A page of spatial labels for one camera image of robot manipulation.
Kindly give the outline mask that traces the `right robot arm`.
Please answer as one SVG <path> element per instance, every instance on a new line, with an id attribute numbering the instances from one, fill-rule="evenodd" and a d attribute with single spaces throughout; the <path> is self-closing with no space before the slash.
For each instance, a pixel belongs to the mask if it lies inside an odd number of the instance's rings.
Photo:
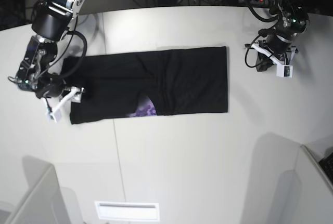
<path id="1" fill-rule="evenodd" d="M 9 80 L 20 90 L 35 93 L 39 99 L 63 97 L 79 102 L 85 92 L 83 87 L 71 86 L 66 78 L 81 65 L 87 52 L 87 40 L 70 23 L 79 15 L 85 0 L 39 0 L 33 7 L 31 37 L 25 56 L 14 78 Z M 66 36 L 77 36 L 83 42 L 83 51 L 77 63 L 64 74 L 51 74 L 49 69 L 62 56 L 58 55 L 57 44 Z"/>

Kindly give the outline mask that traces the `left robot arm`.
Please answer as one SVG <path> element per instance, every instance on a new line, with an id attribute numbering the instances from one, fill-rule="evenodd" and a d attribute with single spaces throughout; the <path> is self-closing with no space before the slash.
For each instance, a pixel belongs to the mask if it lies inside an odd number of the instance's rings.
<path id="1" fill-rule="evenodd" d="M 254 40 L 245 44 L 245 65 L 264 72 L 268 68 L 276 67 L 276 76 L 291 78 L 293 66 L 291 64 L 298 53 L 292 43 L 297 36 L 304 33 L 310 23 L 309 16 L 300 0 L 271 0 L 270 18 L 261 17 L 252 7 L 250 0 L 244 0 L 250 12 L 261 22 L 275 24 L 267 29 L 258 30 Z"/>

